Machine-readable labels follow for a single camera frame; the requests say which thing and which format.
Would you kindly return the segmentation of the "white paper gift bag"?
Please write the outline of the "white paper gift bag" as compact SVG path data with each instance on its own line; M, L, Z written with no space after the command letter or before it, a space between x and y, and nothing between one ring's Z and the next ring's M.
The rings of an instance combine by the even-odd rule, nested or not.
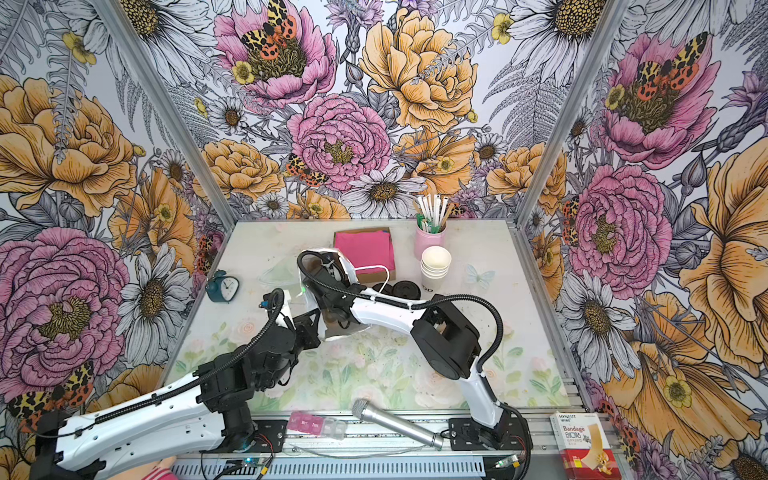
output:
M358 284L335 250L304 250L297 257L309 311L296 318L298 342L315 349L373 325L384 325L387 305Z

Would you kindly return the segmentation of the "black plastic cup lid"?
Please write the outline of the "black plastic cup lid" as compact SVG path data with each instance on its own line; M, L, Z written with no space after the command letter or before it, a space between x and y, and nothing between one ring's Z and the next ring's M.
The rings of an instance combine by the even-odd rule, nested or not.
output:
M415 282L402 280L393 285L392 295L407 300L420 300L421 289Z

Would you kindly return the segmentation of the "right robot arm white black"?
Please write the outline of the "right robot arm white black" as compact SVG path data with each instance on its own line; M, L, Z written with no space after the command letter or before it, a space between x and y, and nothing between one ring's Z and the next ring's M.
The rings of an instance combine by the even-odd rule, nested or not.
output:
M410 337L428 365L458 383L472 419L467 439L494 450L516 444L533 448L530 428L520 411L497 398L483 370L504 333L499 311L471 294L434 295L429 300L380 293L358 282L355 268L336 249L304 250L297 267L308 299L319 308L326 337L380 327ZM475 303L485 308L496 326L490 347L480 346L480 332L456 306Z

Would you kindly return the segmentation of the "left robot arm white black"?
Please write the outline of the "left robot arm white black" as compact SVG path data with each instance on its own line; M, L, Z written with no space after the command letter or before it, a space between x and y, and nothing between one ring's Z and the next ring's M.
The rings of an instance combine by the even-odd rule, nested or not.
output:
M172 384L91 414L44 415L31 478L109 479L167 457L245 447L254 394L276 387L320 344L319 310L292 317L280 289L262 306L267 322L247 344Z

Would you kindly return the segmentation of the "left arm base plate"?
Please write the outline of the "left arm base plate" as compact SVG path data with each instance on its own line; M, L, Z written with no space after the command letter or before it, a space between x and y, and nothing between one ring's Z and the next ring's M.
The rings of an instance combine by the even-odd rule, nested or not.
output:
M242 453L280 453L287 433L287 421L253 419L253 432L246 439Z

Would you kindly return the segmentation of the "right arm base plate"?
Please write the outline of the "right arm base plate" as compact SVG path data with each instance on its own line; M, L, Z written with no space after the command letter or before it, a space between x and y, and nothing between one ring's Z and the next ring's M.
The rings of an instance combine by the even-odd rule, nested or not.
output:
M471 418L450 418L446 437L453 451L522 451L532 446L526 426L509 415L503 415L495 427Z

